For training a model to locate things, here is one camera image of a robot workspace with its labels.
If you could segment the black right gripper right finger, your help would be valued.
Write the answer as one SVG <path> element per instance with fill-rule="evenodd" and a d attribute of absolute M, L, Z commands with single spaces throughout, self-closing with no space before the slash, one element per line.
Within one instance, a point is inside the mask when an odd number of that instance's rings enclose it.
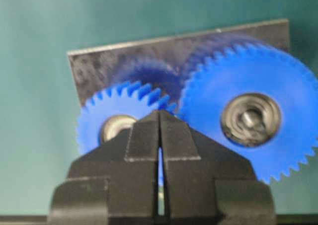
<path fill-rule="evenodd" d="M 273 225 L 270 188 L 246 158 L 159 113 L 164 186 L 171 225 Z"/>

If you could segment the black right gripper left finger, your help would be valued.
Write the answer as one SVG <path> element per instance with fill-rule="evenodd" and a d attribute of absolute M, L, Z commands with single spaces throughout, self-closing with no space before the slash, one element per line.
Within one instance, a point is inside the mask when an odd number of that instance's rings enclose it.
<path fill-rule="evenodd" d="M 75 160 L 53 194 L 50 225 L 153 225 L 159 112 Z"/>

